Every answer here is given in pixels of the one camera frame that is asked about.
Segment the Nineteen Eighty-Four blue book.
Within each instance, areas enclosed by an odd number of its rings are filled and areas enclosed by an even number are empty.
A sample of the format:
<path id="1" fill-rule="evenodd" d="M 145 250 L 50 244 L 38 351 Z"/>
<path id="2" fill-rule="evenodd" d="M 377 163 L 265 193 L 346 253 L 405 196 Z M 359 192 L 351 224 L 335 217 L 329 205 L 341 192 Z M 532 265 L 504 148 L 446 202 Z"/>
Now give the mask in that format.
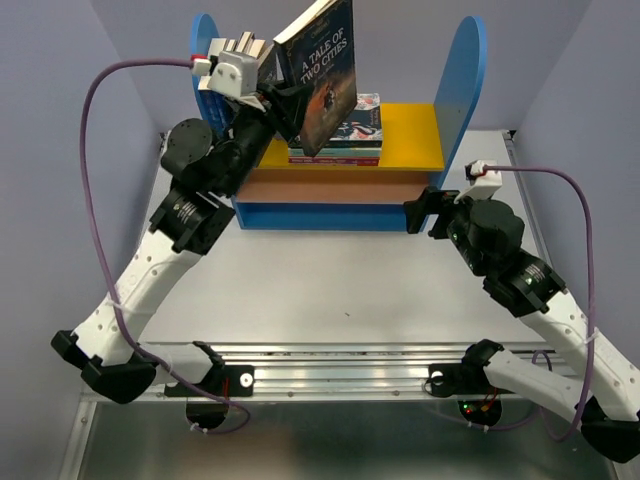
<path id="1" fill-rule="evenodd" d="M 248 54 L 258 61 L 259 83 L 275 83 L 278 80 L 277 53 L 272 43 L 253 39 Z"/>

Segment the dark brown book underneath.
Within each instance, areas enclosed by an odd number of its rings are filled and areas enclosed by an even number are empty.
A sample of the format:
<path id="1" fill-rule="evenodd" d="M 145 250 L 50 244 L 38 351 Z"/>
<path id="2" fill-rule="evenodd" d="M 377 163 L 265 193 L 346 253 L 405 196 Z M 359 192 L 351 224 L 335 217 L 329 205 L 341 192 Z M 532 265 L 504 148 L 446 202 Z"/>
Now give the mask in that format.
<path id="1" fill-rule="evenodd" d="M 353 3 L 316 1 L 274 37 L 284 80 L 311 92 L 299 147 L 316 156 L 357 103 Z"/>

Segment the Jane Eyre blue book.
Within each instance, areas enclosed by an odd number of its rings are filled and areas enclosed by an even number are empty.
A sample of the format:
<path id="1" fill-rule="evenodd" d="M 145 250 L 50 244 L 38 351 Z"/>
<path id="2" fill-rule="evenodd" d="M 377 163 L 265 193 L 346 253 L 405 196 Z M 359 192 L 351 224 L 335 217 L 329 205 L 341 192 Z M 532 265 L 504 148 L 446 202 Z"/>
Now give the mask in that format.
<path id="1" fill-rule="evenodd" d="M 212 127 L 222 136 L 232 119 L 232 109 L 225 97 L 208 87 L 209 77 L 203 76 L 198 83 L 198 93 L 205 107 L 207 119 Z"/>

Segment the Three Days To See book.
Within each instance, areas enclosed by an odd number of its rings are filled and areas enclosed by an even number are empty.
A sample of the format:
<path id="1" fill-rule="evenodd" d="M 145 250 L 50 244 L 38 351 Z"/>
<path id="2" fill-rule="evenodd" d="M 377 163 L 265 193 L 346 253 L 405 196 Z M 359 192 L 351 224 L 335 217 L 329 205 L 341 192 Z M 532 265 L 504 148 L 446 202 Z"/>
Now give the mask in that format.
<path id="1" fill-rule="evenodd" d="M 244 31 L 241 34 L 241 36 L 240 36 L 240 38 L 239 38 L 239 40 L 238 40 L 238 42 L 236 44 L 235 51 L 247 54 L 251 49 L 251 45 L 252 45 L 254 39 L 255 39 L 255 34 L 253 32 Z"/>

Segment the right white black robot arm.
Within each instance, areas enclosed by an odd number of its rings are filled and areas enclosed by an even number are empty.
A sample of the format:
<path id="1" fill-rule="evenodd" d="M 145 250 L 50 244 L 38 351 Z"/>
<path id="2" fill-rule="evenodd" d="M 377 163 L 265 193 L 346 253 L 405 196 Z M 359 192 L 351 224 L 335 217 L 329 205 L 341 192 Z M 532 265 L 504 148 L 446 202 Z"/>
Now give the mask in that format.
<path id="1" fill-rule="evenodd" d="M 403 205 L 406 230 L 418 232 L 427 216 L 436 221 L 433 239 L 453 243 L 489 297 L 534 330 L 575 373 L 589 381 L 581 405 L 578 380 L 518 358 L 484 339 L 457 363 L 432 364 L 431 395 L 481 395 L 495 388 L 518 394 L 567 421 L 578 417 L 587 443 L 611 461 L 627 463 L 639 454 L 639 371 L 606 337 L 587 331 L 566 283 L 542 259 L 521 247 L 523 220 L 494 199 L 461 199 L 455 190 L 426 188 Z"/>

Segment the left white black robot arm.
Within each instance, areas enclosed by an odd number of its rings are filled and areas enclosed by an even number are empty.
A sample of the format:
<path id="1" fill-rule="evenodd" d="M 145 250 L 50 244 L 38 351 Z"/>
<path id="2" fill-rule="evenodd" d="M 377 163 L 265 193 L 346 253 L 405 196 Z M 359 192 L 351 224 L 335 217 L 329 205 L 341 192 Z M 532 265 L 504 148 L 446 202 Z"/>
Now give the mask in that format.
<path id="1" fill-rule="evenodd" d="M 139 337 L 184 274 L 206 256 L 235 211 L 223 203 L 237 194 L 275 135 L 290 141 L 303 126 L 309 86 L 262 83 L 239 104 L 223 134 L 201 119 L 168 133 L 161 166 L 170 189 L 120 278 L 78 327 L 57 332 L 51 345 L 81 372 L 96 393 L 118 403 L 150 386 L 179 382 L 198 396 L 224 391 L 224 361 L 203 342 L 151 352 Z"/>

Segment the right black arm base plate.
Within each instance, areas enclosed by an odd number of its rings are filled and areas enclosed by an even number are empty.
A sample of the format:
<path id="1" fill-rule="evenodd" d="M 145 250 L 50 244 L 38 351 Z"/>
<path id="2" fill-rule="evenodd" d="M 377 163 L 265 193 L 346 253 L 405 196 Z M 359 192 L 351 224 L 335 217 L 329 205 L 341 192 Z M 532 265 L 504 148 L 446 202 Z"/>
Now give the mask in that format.
<path id="1" fill-rule="evenodd" d="M 427 365 L 426 373 L 420 378 L 422 390 L 436 398 L 453 396 L 485 396 L 497 389 L 499 394 L 517 395 L 515 390 L 494 385 L 486 370 L 490 363 L 480 365 L 471 363 L 432 363 Z"/>

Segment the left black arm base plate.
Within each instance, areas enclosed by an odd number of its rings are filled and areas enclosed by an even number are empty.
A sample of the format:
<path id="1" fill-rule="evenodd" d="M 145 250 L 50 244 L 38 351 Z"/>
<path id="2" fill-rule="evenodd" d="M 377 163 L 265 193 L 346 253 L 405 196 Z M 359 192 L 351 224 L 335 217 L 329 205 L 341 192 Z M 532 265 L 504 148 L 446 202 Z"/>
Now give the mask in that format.
<path id="1" fill-rule="evenodd" d="M 226 364 L 214 367 L 212 372 L 197 384 L 197 387 L 219 397 L 247 398 L 253 395 L 254 382 L 253 365 Z"/>

